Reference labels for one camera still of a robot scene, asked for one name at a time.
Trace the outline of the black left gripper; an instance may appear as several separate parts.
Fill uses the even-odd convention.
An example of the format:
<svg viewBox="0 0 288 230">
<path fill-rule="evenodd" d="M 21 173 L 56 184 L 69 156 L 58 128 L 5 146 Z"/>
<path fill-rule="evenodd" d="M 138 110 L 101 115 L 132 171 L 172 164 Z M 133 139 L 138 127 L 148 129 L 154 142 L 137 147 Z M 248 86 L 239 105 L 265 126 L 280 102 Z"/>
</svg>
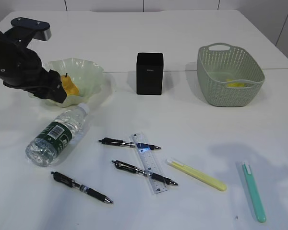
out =
<svg viewBox="0 0 288 230">
<path fill-rule="evenodd" d="M 61 76 L 47 73 L 37 53 L 27 48 L 39 31 L 0 31 L 0 78 L 8 87 L 26 90 L 40 99 L 63 103 L 67 93 Z"/>
</svg>

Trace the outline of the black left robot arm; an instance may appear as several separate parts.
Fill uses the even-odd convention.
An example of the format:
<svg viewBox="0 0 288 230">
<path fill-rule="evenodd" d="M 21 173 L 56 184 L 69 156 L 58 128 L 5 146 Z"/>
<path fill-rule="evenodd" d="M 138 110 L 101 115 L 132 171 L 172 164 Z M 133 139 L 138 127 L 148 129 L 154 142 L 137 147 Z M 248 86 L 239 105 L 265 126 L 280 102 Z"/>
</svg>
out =
<svg viewBox="0 0 288 230">
<path fill-rule="evenodd" d="M 0 79 L 9 88 L 20 89 L 40 99 L 63 103 L 67 97 L 60 74 L 45 70 L 38 54 L 27 46 L 32 39 L 51 38 L 47 22 L 18 17 L 12 28 L 0 31 Z"/>
</svg>

